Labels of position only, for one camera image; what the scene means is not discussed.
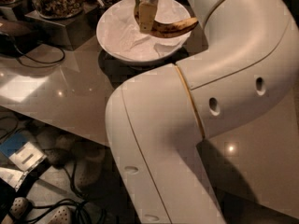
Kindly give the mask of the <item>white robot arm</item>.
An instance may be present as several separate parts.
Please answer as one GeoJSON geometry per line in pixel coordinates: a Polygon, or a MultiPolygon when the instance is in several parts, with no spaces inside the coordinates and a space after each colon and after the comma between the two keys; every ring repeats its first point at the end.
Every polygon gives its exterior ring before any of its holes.
{"type": "Polygon", "coordinates": [[[107,139],[142,224],[225,224],[197,153],[275,106],[298,76],[298,28],[282,0],[188,0],[207,48],[122,83],[107,139]]]}

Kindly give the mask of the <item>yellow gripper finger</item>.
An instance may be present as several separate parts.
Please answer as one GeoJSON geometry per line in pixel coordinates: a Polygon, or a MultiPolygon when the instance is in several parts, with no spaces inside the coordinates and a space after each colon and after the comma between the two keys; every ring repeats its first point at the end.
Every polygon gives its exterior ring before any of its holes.
{"type": "Polygon", "coordinates": [[[148,34],[153,26],[158,9],[158,2],[150,3],[141,1],[139,4],[139,28],[140,32],[148,34]]]}

